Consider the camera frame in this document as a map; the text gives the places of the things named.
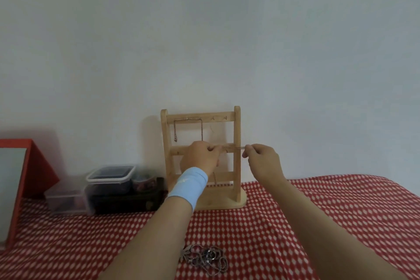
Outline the person's right hand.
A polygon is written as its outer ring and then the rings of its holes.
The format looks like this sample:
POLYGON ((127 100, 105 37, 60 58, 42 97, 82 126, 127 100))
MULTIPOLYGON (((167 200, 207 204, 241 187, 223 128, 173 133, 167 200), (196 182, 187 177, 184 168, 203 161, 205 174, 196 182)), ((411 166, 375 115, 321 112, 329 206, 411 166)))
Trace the person's right hand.
POLYGON ((263 145, 261 155, 248 159, 248 163, 254 178, 263 186, 286 181, 279 155, 270 146, 263 145))

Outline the person's left hand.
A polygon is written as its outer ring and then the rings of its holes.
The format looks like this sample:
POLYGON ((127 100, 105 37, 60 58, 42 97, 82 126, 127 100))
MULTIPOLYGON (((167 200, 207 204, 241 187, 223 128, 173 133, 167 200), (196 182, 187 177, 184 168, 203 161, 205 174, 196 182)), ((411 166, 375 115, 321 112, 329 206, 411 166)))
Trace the person's left hand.
POLYGON ((202 169, 208 176, 213 174, 216 168, 207 166, 207 146, 211 145, 206 141, 195 141, 189 145, 180 161, 181 173, 190 167, 198 167, 202 169))

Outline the person's right forearm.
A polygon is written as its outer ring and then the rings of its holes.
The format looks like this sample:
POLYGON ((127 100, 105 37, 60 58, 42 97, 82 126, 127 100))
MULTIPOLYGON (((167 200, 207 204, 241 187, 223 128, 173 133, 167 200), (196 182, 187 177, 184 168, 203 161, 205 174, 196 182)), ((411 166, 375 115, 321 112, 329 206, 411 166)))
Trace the person's right forearm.
POLYGON ((279 204, 320 280, 408 280, 283 176, 261 184, 279 204))

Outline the person's left forearm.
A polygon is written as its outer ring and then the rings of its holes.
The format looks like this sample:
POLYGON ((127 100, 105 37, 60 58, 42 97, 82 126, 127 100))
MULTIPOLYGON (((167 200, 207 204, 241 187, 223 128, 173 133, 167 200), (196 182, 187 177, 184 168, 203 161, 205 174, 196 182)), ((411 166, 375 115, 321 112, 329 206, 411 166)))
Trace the person's left forearm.
POLYGON ((169 197, 98 280, 174 280, 192 206, 169 197))

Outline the wooden jewelry display stand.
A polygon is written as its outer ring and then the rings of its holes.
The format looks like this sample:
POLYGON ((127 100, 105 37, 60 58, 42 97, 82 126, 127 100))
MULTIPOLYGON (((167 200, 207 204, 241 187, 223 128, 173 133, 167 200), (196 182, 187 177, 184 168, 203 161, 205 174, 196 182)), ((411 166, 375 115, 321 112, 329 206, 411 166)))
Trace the wooden jewelry display stand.
POLYGON ((241 108, 232 112, 169 114, 160 113, 166 181, 169 197, 186 200, 193 210, 221 210, 243 208, 247 202, 241 187, 241 108), (234 142, 213 145, 203 140, 189 146, 173 146, 177 142, 178 124, 233 122, 234 142), (215 173, 222 153, 234 155, 233 170, 215 173))

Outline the light blue wristband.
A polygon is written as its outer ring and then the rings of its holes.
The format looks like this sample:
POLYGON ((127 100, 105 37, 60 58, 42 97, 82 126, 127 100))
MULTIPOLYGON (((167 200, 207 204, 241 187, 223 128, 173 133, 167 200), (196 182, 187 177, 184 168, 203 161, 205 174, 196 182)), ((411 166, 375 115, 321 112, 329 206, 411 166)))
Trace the light blue wristband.
POLYGON ((178 178, 168 197, 183 198, 195 210, 197 201, 207 186, 208 175, 198 167, 190 167, 178 178))

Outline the red white patterned tablecloth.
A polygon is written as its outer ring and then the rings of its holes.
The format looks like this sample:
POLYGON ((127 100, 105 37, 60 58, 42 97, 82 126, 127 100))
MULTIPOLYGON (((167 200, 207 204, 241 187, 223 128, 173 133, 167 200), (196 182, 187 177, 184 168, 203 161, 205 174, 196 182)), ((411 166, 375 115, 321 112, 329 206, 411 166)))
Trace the red white patterned tablecloth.
MULTIPOLYGON (((420 197, 370 175, 291 183, 408 279, 420 280, 420 197)), ((242 187, 246 206, 196 212, 186 245, 223 249, 229 266, 216 280, 317 279, 271 196, 257 182, 242 187)), ((95 280, 152 214, 53 215, 45 201, 24 200, 13 249, 0 254, 0 280, 95 280)))

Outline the small jar of beads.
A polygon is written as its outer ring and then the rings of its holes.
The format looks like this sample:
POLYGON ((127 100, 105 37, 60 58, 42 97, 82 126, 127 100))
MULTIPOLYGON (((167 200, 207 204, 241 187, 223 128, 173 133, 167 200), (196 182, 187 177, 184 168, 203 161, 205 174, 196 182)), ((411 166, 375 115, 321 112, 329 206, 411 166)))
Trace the small jar of beads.
POLYGON ((150 173, 136 173, 131 177, 132 188, 136 193, 144 193, 157 187, 156 177, 150 173))

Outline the black box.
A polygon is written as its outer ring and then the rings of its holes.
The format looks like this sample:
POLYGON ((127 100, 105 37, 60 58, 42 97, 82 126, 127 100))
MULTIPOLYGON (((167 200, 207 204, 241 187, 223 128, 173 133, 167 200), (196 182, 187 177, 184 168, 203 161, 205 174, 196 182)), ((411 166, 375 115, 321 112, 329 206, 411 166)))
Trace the black box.
POLYGON ((157 187, 152 190, 136 193, 131 188, 127 194, 92 195, 89 200, 96 215, 146 213, 158 210, 166 195, 165 180, 158 177, 157 187))

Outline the pile of silver jewelry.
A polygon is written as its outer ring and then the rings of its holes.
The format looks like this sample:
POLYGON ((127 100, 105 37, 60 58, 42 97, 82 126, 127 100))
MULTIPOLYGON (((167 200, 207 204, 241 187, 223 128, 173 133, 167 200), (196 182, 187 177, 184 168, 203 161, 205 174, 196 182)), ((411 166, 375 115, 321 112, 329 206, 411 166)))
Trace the pile of silver jewelry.
POLYGON ((228 271, 229 263, 222 248, 204 247, 198 244, 185 246, 180 253, 179 262, 202 269, 206 275, 215 277, 228 271))

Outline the clear lidded plastic container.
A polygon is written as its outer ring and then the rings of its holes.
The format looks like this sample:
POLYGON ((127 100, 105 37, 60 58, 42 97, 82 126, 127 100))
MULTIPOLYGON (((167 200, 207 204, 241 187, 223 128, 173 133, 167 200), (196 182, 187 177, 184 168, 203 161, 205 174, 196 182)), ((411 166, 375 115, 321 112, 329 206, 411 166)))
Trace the clear lidded plastic container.
POLYGON ((120 196, 128 194, 132 188, 131 178, 136 171, 134 165, 103 166, 86 176, 92 187, 93 196, 120 196))

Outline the clear rectangular plastic box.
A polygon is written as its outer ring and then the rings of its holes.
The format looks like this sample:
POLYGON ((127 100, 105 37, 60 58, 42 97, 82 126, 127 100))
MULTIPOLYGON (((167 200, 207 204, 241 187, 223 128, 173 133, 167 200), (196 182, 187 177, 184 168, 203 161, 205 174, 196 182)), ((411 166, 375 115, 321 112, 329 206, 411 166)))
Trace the clear rectangular plastic box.
POLYGON ((44 192, 48 208, 53 214, 94 215, 85 179, 61 180, 44 192))

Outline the red framed mirror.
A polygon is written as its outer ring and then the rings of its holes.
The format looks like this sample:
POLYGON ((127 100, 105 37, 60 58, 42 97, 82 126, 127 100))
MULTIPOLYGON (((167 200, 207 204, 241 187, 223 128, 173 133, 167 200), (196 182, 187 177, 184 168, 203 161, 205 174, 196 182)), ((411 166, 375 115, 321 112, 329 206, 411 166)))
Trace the red framed mirror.
POLYGON ((0 253, 13 247, 23 199, 43 198, 59 180, 32 139, 0 139, 0 253))

